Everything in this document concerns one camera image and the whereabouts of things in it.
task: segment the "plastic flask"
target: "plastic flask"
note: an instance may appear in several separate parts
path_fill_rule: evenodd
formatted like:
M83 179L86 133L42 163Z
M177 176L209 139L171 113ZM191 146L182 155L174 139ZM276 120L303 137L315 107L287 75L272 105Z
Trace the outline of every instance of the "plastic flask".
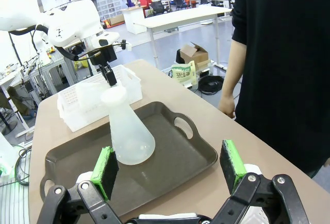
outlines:
M155 139L129 106L126 88L112 87L101 95L101 100L108 107L117 160L126 165L147 160L155 150Z

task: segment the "person's hand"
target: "person's hand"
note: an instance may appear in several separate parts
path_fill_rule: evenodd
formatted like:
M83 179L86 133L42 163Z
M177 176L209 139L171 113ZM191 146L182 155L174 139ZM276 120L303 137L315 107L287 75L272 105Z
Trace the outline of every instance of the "person's hand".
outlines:
M324 166L325 167L330 166L330 158L325 162Z
M219 110L230 118L235 118L235 102L233 95L221 96Z

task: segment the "white plastic basket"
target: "white plastic basket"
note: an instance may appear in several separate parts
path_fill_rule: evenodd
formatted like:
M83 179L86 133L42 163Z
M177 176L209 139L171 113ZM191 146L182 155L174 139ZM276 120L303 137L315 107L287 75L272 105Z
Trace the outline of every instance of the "white plastic basket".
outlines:
M269 224L266 214L260 207L249 207L241 224Z
M126 87L128 101L133 104L142 99L140 79L122 65L112 68L119 85ZM60 117L72 132L107 116L100 96L110 88L102 74L90 77L58 93L57 108Z

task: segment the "metal screw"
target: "metal screw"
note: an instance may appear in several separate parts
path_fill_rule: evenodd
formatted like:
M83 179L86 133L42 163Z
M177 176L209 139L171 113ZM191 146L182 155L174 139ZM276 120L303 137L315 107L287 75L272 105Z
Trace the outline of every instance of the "metal screw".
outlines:
M280 183L280 184L284 184L285 183L285 180L284 180L284 178L278 178L277 179L277 181L278 181L278 183Z
M56 189L55 189L55 194L58 195L58 194L60 194L61 192L62 192L61 188L56 188Z
M254 181L256 181L256 176L250 175L247 179L251 182L254 182Z
M88 183L83 183L81 185L81 188L83 188L83 189L87 189L88 187L89 187L89 184Z

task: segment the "tray handle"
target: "tray handle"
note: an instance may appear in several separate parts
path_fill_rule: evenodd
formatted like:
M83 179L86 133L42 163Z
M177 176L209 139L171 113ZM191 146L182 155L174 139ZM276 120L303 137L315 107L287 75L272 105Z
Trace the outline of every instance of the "tray handle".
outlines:
M43 176L42 180L40 181L40 197L41 197L42 201L44 201L46 198L45 185L46 185L47 180L51 180L51 179L49 179L49 177L47 175L45 175L45 176Z
M181 118L181 119L183 119L184 121L186 121L188 123L188 125L190 126L190 128L192 130L192 138L189 139L189 140L194 139L196 136L200 136L196 125L194 124L194 122L189 117L185 116L182 113L178 113L178 112L176 112L176 113L173 112L172 117L173 117L173 123L174 123L176 118Z

